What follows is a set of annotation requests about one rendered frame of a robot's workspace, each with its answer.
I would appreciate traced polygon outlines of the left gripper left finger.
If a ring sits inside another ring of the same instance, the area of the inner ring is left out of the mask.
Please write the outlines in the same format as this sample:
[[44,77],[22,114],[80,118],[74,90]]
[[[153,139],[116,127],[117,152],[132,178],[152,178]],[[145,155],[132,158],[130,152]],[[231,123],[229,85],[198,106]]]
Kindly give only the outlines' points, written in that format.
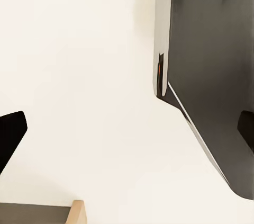
[[23,111],[0,117],[0,174],[21,142],[28,125]]

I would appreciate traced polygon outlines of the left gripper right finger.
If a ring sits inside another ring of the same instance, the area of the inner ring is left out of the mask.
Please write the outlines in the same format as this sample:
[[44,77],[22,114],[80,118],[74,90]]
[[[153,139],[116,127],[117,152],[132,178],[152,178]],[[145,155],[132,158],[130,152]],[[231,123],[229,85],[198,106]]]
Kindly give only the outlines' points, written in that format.
[[254,113],[241,111],[237,129],[254,153]]

